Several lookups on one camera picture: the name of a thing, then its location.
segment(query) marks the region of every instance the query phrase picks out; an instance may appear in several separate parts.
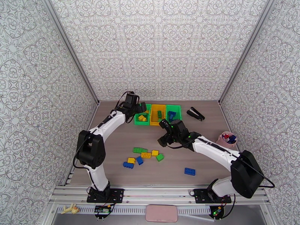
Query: pink container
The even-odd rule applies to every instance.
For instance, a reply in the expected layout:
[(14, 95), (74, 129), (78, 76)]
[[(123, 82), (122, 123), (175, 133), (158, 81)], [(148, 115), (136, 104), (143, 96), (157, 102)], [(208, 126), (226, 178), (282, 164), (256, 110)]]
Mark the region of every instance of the pink container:
[(236, 145), (237, 141), (235, 141), (234, 144), (229, 144), (229, 143), (225, 142), (225, 140), (223, 139), (223, 137), (222, 137), (223, 134), (228, 134), (229, 137), (233, 135), (232, 132), (223, 132), (221, 135), (219, 135), (219, 139), (216, 141), (216, 143), (218, 145), (221, 145), (221, 146), (226, 147), (228, 149), (234, 147)]

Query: table surface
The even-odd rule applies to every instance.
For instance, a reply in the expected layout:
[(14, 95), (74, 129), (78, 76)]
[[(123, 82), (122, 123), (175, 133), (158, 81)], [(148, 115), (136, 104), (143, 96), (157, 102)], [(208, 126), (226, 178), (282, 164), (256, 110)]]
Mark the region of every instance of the table surface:
[[(147, 104), (181, 105), (182, 120), (190, 132), (198, 132), (211, 141), (228, 131), (226, 122), (215, 101), (151, 101)], [(116, 102), (101, 102), (95, 115), (92, 127), (98, 125), (114, 108)], [(205, 116), (199, 121), (186, 114), (190, 108), (196, 108)], [(104, 161), (105, 174), (112, 185), (206, 185), (216, 178), (230, 175), (223, 166), (214, 160), (190, 151), (186, 148), (171, 149), (161, 147), (157, 140), (166, 133), (160, 126), (134, 125), (134, 121), (118, 127), (106, 140)], [(138, 157), (133, 147), (159, 150), (164, 160), (158, 162), (155, 157), (143, 159), (144, 164), (134, 165), (133, 169), (123, 167), (128, 157)], [(185, 167), (196, 170), (196, 176), (184, 174)], [(90, 184), (85, 169), (75, 169), (71, 179), (73, 185)]]

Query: plastic bin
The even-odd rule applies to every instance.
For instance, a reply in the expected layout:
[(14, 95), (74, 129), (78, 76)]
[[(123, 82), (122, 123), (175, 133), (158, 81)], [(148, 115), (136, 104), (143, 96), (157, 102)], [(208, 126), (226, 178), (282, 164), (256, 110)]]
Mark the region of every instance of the plastic bin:
[(169, 121), (170, 115), (168, 114), (169, 111), (173, 111), (176, 113), (175, 117), (173, 120), (182, 120), (182, 115), (181, 115), (181, 106), (180, 105), (166, 105), (166, 120)]
[(155, 105), (152, 104), (151, 113), (150, 113), (150, 125), (159, 126), (157, 111), (162, 112), (162, 118), (166, 118), (166, 105)]
[[(147, 110), (149, 111), (149, 113), (145, 113), (145, 112), (142, 112), (142, 113), (138, 113), (138, 114), (135, 114), (134, 116), (134, 124), (135, 125), (149, 125), (150, 124), (150, 114), (151, 114), (151, 106), (152, 104), (146, 104), (146, 107), (147, 107)], [(138, 117), (140, 115), (143, 115), (144, 117), (146, 117), (146, 121), (139, 121)]]
[(237, 144), (237, 140), (235, 141), (234, 144), (227, 143), (227, 142), (223, 139), (223, 137), (222, 137), (223, 134), (228, 134), (229, 137), (233, 135), (232, 132), (223, 132), (221, 135), (219, 135), (219, 138), (218, 138), (218, 140), (216, 141), (216, 144), (221, 145), (221, 146), (223, 146), (223, 147), (226, 147), (226, 148), (228, 148), (228, 149), (234, 147), (234, 146)]

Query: green lego brick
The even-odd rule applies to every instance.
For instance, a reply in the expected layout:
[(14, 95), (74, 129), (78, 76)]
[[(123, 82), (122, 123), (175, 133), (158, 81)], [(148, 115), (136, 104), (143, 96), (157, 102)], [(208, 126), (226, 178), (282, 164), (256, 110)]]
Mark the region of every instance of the green lego brick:
[(156, 159), (157, 159), (157, 161), (160, 162), (161, 160), (164, 159), (164, 155), (163, 154), (159, 154), (159, 155), (157, 155)]
[(134, 147), (132, 152), (133, 153), (142, 153), (142, 152), (148, 152), (148, 150), (141, 148), (141, 147)]
[(157, 117), (158, 118), (162, 118), (162, 112), (159, 110), (159, 111), (157, 111)]

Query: patterned wallpaper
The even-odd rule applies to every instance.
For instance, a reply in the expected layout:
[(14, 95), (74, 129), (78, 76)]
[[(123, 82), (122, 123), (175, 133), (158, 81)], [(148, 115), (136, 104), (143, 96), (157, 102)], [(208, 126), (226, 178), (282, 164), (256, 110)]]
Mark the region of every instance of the patterned wallpaper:
[(266, 0), (52, 2), (100, 100), (212, 100)]
[(40, 0), (0, 12), (0, 224), (39, 224), (96, 103)]
[(300, 224), (300, 0), (278, 0), (222, 103), (239, 147), (276, 188), (280, 224)]

